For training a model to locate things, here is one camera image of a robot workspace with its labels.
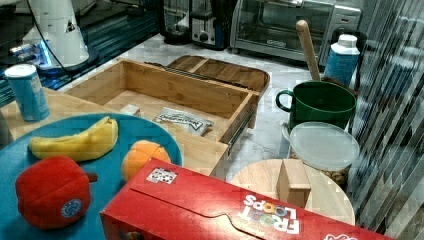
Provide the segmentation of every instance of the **toaster oven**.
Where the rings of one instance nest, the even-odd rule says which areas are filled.
[[[304,61],[296,22],[309,25],[317,63],[325,66],[336,30],[356,31],[360,0],[239,0],[234,10],[230,46]]]

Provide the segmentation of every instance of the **banana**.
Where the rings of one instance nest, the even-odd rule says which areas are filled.
[[[116,120],[104,117],[87,130],[72,136],[32,137],[29,149],[40,159],[62,155],[81,162],[102,157],[115,146],[117,139]]]

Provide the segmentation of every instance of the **white bottle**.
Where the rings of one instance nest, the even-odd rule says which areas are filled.
[[[350,85],[360,54],[356,42],[355,36],[340,35],[339,41],[331,45],[324,77],[338,80],[346,87]]]

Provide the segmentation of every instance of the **green mug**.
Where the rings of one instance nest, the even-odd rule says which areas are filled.
[[[280,103],[280,95],[292,97],[291,107]],[[349,122],[356,98],[347,89],[323,81],[307,81],[296,85],[293,91],[283,90],[275,99],[277,106],[289,112],[288,131],[304,122],[325,122],[344,129]]]

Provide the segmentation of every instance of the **coffee maker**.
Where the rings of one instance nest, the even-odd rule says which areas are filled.
[[[159,32],[167,44],[187,44],[190,34],[191,0],[159,0]]]
[[[237,0],[192,0],[193,44],[223,50],[229,46],[231,20]]]

